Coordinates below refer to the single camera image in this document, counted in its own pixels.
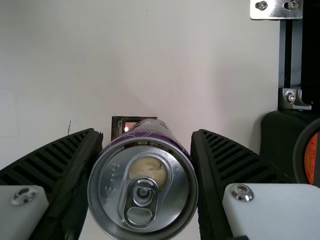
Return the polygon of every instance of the white wall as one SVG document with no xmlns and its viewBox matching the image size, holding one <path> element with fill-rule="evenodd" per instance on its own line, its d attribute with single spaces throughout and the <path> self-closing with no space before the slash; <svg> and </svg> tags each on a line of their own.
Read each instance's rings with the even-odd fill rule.
<svg viewBox="0 0 320 240">
<path fill-rule="evenodd" d="M 0 0 L 0 168 L 111 116 L 158 116 L 258 152 L 277 107 L 279 22 L 249 0 Z M 82 240 L 106 239 L 90 214 Z M 197 216 L 176 239 L 200 239 Z"/>
</svg>

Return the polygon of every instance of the metal mounting plate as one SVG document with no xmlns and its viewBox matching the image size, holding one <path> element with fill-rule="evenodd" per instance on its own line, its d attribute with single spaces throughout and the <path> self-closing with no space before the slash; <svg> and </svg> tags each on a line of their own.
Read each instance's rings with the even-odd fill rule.
<svg viewBox="0 0 320 240">
<path fill-rule="evenodd" d="M 278 109 L 311 110 L 312 106 L 302 101 L 301 89 L 279 88 Z"/>
<path fill-rule="evenodd" d="M 295 9 L 289 10 L 287 6 L 292 3 Z M 250 0 L 250 17 L 252 20 L 302 19 L 303 6 L 303 0 Z"/>
</svg>

